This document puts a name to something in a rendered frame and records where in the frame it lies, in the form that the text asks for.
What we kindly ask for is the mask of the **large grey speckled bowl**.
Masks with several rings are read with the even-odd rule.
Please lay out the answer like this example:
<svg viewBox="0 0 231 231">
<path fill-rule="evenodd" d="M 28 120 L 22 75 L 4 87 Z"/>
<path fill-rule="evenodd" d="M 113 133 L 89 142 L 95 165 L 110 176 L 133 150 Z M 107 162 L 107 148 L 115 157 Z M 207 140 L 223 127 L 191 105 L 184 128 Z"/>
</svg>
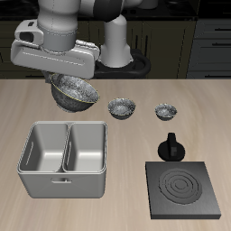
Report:
<svg viewBox="0 0 231 231">
<path fill-rule="evenodd" d="M 97 91 L 85 80 L 63 75 L 51 75 L 51 93 L 64 111 L 75 113 L 89 109 L 99 100 Z"/>
</svg>

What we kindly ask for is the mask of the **white two-bin basket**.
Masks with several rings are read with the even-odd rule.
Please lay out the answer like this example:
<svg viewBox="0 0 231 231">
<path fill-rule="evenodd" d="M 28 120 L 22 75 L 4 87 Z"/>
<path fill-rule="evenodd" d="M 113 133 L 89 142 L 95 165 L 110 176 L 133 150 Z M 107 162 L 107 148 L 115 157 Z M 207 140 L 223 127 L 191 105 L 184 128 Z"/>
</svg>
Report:
<svg viewBox="0 0 231 231">
<path fill-rule="evenodd" d="M 34 199 L 99 199 L 106 186 L 107 124 L 32 124 L 17 173 Z"/>
</svg>

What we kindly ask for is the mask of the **small grey speckled bowl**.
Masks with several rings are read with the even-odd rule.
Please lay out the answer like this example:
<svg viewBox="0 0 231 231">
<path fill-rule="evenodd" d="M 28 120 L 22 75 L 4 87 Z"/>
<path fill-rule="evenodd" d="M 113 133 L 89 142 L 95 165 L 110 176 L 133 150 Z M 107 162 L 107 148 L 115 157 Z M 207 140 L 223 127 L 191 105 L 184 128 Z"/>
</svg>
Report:
<svg viewBox="0 0 231 231">
<path fill-rule="evenodd" d="M 177 109 L 169 104 L 159 104 L 154 108 L 155 114 L 162 121 L 170 121 L 174 116 L 177 115 Z"/>
</svg>

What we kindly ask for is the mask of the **dark grey stove plate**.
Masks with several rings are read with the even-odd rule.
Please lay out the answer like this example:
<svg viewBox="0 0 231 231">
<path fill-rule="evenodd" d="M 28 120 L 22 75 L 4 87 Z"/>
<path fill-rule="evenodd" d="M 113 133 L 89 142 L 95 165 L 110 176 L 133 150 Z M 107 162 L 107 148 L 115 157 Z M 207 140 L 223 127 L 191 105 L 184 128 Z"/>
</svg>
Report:
<svg viewBox="0 0 231 231">
<path fill-rule="evenodd" d="M 220 219 L 204 162 L 146 162 L 151 219 Z"/>
</svg>

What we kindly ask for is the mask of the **flat black base plate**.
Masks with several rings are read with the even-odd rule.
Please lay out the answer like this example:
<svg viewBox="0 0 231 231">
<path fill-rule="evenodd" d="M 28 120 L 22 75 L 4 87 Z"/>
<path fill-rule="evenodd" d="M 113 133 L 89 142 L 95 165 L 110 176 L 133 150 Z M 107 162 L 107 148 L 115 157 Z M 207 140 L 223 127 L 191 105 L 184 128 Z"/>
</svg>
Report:
<svg viewBox="0 0 231 231">
<path fill-rule="evenodd" d="M 138 49 L 131 49 L 133 61 L 122 68 L 109 68 L 97 61 L 95 79 L 144 79 L 151 70 L 151 62 Z"/>
</svg>

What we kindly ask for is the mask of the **medium grey speckled bowl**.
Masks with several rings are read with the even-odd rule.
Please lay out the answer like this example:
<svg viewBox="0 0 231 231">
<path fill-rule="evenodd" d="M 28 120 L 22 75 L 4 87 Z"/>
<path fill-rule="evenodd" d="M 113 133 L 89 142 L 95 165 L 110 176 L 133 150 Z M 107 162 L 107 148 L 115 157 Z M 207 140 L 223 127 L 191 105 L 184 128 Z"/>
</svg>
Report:
<svg viewBox="0 0 231 231">
<path fill-rule="evenodd" d="M 129 118 L 133 114 L 135 108 L 136 105 L 134 101 L 128 98 L 115 98 L 107 105 L 107 109 L 111 116 L 119 120 Z"/>
</svg>

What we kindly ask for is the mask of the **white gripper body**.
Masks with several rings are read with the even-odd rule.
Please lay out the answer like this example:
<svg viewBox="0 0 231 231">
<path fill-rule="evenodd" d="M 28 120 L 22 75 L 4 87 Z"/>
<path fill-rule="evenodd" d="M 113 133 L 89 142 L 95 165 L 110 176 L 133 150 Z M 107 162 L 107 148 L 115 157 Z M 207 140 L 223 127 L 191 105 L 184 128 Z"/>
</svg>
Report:
<svg viewBox="0 0 231 231">
<path fill-rule="evenodd" d="M 40 45 L 14 40 L 11 62 L 27 68 L 92 79 L 99 53 L 99 48 L 92 42 L 77 41 L 69 51 L 50 52 Z"/>
</svg>

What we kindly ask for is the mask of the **round black knob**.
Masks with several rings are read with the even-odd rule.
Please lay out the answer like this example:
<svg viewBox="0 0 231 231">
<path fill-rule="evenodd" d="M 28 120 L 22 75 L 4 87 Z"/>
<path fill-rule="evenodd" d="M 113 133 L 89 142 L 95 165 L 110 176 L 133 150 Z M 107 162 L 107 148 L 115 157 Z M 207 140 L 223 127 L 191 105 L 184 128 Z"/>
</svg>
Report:
<svg viewBox="0 0 231 231">
<path fill-rule="evenodd" d="M 175 133 L 168 133 L 167 140 L 158 147 L 158 155 L 166 162 L 180 162 L 185 157 L 185 149 L 176 140 Z"/>
</svg>

